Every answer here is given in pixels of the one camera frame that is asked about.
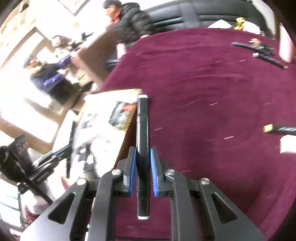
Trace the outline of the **black marker white ends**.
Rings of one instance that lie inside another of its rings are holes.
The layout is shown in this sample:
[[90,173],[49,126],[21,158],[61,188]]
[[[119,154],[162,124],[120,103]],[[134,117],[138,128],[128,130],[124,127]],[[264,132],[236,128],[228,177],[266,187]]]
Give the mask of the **black marker white ends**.
[[137,98],[137,217],[149,219],[150,201],[150,147],[149,147],[149,98],[141,94]]

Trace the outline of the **white gold-rimmed tray box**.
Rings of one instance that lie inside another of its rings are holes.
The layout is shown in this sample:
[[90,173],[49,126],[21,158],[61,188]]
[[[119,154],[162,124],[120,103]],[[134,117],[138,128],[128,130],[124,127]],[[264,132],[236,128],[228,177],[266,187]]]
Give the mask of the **white gold-rimmed tray box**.
[[141,89],[123,89],[91,94],[78,115],[67,114],[53,150],[69,143],[74,128],[69,184],[82,175],[101,177],[114,168],[141,93]]

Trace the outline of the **person in purple jacket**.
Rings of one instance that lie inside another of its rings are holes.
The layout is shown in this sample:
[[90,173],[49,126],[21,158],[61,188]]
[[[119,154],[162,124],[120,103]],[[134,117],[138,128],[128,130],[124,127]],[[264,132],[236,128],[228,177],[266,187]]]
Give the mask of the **person in purple jacket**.
[[66,79],[66,74],[59,72],[65,67],[67,62],[46,63],[40,61],[37,56],[27,57],[23,68],[27,70],[30,81],[34,86],[48,94],[60,105],[64,105],[71,97],[71,92],[75,89],[70,81]]

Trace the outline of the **black marker yellow cap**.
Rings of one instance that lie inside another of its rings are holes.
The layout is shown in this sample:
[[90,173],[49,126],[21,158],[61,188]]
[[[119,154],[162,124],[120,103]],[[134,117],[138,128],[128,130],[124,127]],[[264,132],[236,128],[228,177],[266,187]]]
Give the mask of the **black marker yellow cap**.
[[276,133],[279,135],[296,135],[296,127],[291,126],[279,126],[274,124],[265,125],[263,127],[264,133]]

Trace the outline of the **person in beige coat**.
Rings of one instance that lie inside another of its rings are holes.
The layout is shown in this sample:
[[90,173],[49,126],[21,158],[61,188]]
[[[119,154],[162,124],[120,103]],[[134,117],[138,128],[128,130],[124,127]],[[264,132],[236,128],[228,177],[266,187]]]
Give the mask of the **person in beige coat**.
[[66,66],[62,69],[67,71],[66,78],[72,84],[79,84],[84,91],[89,91],[93,82],[88,75],[79,69],[71,60],[76,56],[77,51],[83,47],[84,42],[88,37],[91,37],[92,33],[86,35],[81,34],[81,38],[78,40],[68,38],[62,35],[55,35],[51,39],[51,44],[55,48],[54,55],[61,62],[67,62]]

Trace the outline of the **seated person black jacket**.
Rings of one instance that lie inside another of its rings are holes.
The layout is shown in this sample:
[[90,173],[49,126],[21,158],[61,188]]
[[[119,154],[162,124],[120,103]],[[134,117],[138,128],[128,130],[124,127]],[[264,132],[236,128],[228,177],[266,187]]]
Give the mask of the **seated person black jacket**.
[[138,3],[125,3],[107,0],[103,3],[106,15],[110,18],[108,30],[113,30],[117,43],[131,45],[141,38],[155,34],[154,25],[146,11]]

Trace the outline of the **black pens on cloth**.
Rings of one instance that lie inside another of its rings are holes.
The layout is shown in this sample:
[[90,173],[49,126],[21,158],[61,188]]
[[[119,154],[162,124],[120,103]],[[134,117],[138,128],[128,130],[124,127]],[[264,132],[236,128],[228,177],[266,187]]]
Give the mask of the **black pens on cloth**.
[[273,47],[263,44],[259,39],[252,38],[249,43],[232,42],[234,46],[242,47],[248,50],[252,50],[252,57],[269,62],[273,65],[280,67],[283,70],[287,70],[288,66],[282,64],[280,61],[274,59]]

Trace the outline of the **pink thermos cup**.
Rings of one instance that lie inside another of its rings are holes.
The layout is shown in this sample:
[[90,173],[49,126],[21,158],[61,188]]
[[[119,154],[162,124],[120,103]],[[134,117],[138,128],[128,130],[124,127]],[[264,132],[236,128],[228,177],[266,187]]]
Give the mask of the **pink thermos cup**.
[[293,60],[293,42],[283,25],[280,25],[280,46],[279,56],[287,63],[292,63]]

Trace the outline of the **yellow toy on sofa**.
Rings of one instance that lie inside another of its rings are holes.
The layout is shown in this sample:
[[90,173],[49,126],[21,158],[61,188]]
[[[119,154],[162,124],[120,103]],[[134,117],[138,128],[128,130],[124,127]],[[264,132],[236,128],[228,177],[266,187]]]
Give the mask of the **yellow toy on sofa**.
[[236,18],[236,25],[233,27],[233,29],[243,31],[245,21],[246,20],[243,17]]

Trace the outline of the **black leather sofa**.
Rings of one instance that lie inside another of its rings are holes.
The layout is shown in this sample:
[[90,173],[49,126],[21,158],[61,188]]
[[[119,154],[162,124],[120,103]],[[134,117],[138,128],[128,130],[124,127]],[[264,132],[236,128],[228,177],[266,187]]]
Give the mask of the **black leather sofa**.
[[264,16],[252,1],[170,1],[142,11],[146,11],[151,18],[155,34],[207,28],[220,20],[233,28],[236,18],[243,17],[256,25],[255,33],[273,36]]

